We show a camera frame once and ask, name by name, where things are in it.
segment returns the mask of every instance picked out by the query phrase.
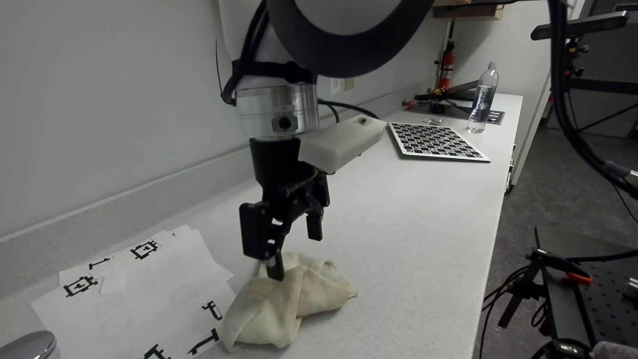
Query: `gray wall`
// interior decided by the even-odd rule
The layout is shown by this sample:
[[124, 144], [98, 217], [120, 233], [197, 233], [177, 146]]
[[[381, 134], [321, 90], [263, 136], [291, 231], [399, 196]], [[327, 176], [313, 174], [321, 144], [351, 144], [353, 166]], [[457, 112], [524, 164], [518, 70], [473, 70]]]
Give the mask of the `gray wall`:
[[[245, 144], [213, 18], [209, 0], [0, 2], [0, 241]], [[433, 34], [339, 100], [425, 84]]]
[[550, 66], [548, 44], [530, 40], [532, 28], [542, 22], [546, 22], [544, 2], [508, 4], [500, 20], [469, 18], [457, 22], [459, 70], [455, 82], [477, 80], [489, 62], [494, 60], [498, 92], [524, 96], [516, 136], [516, 158], [528, 134]]

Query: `white table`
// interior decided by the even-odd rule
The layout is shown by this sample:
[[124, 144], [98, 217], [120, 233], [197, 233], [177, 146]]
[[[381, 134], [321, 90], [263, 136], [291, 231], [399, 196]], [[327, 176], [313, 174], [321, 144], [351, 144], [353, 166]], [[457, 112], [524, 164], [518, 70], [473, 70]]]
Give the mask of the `white table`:
[[[305, 221], [297, 221], [285, 249], [333, 259], [359, 297], [335, 315], [307, 319], [287, 351], [243, 349], [233, 357], [471, 357], [520, 106], [518, 96], [496, 96], [494, 108], [506, 112], [502, 126], [467, 136], [490, 164], [399, 160], [385, 136], [331, 178], [325, 239], [305, 239]], [[423, 116], [401, 112], [389, 120]], [[241, 255], [237, 207], [257, 199], [249, 180], [156, 229], [197, 227], [215, 261], [235, 273], [229, 285], [237, 291], [255, 265]], [[16, 293], [0, 305], [0, 317], [38, 329], [30, 301], [50, 287]]]

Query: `black cable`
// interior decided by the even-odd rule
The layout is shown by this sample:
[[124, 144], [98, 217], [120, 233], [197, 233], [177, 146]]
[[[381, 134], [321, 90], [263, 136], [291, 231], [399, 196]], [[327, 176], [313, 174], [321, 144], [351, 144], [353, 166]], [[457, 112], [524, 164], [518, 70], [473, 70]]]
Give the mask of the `black cable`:
[[[259, 44], [263, 40], [263, 34], [267, 30], [269, 24], [269, 14], [265, 10], [265, 2], [261, 2], [251, 18], [251, 24], [247, 28], [245, 40], [243, 40], [243, 48], [239, 54], [239, 64], [243, 62], [253, 62], [255, 54], [259, 50]], [[237, 100], [233, 98], [237, 86], [241, 82], [241, 76], [237, 72], [231, 74], [231, 78], [225, 82], [223, 90], [221, 90], [221, 100], [229, 106], [235, 106]]]
[[538, 235], [538, 227], [534, 225], [534, 243], [536, 243], [536, 247], [542, 247], [540, 245], [540, 235]]
[[572, 120], [574, 120], [574, 128], [576, 132], [580, 132], [580, 124], [578, 124], [578, 116], [576, 116], [576, 110], [574, 110], [574, 100], [572, 100], [572, 92], [566, 94], [568, 98], [568, 104], [570, 104], [570, 112], [572, 112]]
[[337, 108], [335, 106], [329, 106], [329, 104], [323, 104], [325, 108], [329, 108], [331, 112], [333, 112], [333, 116], [335, 116], [335, 122], [339, 124], [341, 122], [341, 118], [339, 118], [339, 112], [337, 112]]
[[502, 281], [500, 287], [496, 287], [492, 293], [489, 293], [489, 295], [483, 299], [483, 301], [489, 301], [489, 303], [483, 305], [483, 311], [487, 311], [489, 307], [496, 305], [496, 301], [510, 291], [512, 283], [516, 283], [520, 277], [526, 275], [526, 269], [528, 269], [528, 267], [530, 267], [530, 265], [524, 265], [524, 267], [516, 269], [514, 273], [510, 273], [510, 275]]
[[490, 305], [490, 309], [487, 311], [485, 321], [483, 321], [481, 341], [479, 341], [479, 359], [483, 359], [485, 333], [487, 333], [487, 325], [490, 323], [492, 311], [494, 311], [494, 305]]
[[626, 213], [638, 223], [638, 217], [634, 215], [634, 211], [630, 209], [630, 205], [626, 203], [626, 199], [622, 197], [622, 194], [618, 192], [618, 188], [614, 188], [616, 196], [620, 197]]
[[568, 261], [574, 261], [574, 263], [586, 263], [586, 261], [620, 261], [620, 259], [630, 259], [630, 257], [638, 257], [638, 249], [622, 251], [622, 253], [610, 253], [610, 255], [594, 255], [594, 257], [568, 257]]
[[570, 146], [578, 152], [578, 156], [594, 168], [602, 178], [606, 178], [610, 184], [618, 186], [632, 197], [638, 197], [638, 188], [634, 188], [622, 172], [612, 164], [600, 160], [590, 146], [578, 136], [574, 126], [570, 124], [570, 116], [564, 104], [566, 84], [564, 84], [564, 72], [566, 72], [566, 2], [564, 0], [548, 0], [550, 8], [550, 34], [552, 34], [552, 94], [554, 94], [554, 110], [558, 124], [570, 142]]
[[359, 108], [359, 106], [351, 106], [351, 104], [343, 104], [343, 102], [329, 102], [329, 100], [323, 100], [319, 98], [319, 104], [323, 106], [335, 106], [335, 108], [347, 108], [347, 110], [353, 110], [353, 112], [361, 112], [365, 116], [371, 116], [371, 118], [379, 118], [375, 112], [371, 110], [365, 110], [365, 108]]
[[592, 122], [592, 124], [588, 124], [588, 126], [582, 126], [582, 128], [578, 130], [578, 134], [582, 134], [582, 132], [586, 132], [586, 130], [590, 130], [590, 128], [594, 128], [594, 126], [600, 126], [602, 122], [614, 120], [614, 118], [618, 118], [618, 116], [622, 116], [622, 114], [626, 114], [626, 112], [632, 112], [632, 110], [636, 110], [636, 108], [638, 108], [638, 104], [632, 104], [632, 106], [622, 108], [622, 110], [618, 110], [618, 112], [614, 112], [614, 114], [608, 114], [608, 116], [604, 116], [604, 118], [600, 118], [600, 120], [596, 120], [596, 122]]
[[473, 112], [473, 108], [459, 106], [455, 100], [443, 98], [441, 102], [445, 102], [445, 104], [449, 104], [451, 108], [457, 108], [457, 110], [461, 110], [461, 112], [467, 112], [467, 114]]
[[542, 301], [542, 305], [534, 311], [534, 315], [530, 319], [530, 325], [532, 327], [542, 325], [542, 321], [546, 319], [548, 309], [550, 309], [550, 305], [546, 301]]
[[[562, 128], [544, 128], [542, 132], [562, 132]], [[612, 134], [586, 132], [584, 136], [586, 138], [604, 138], [604, 140], [610, 140], [610, 142], [626, 142], [626, 138], [618, 138], [618, 136], [612, 136]]]
[[219, 42], [215, 40], [215, 70], [217, 70], [217, 86], [221, 94], [221, 70], [219, 70]]
[[546, 349], [552, 345], [552, 341], [544, 343], [542, 347], [538, 347], [538, 351], [534, 353], [532, 359], [542, 359], [546, 355]]

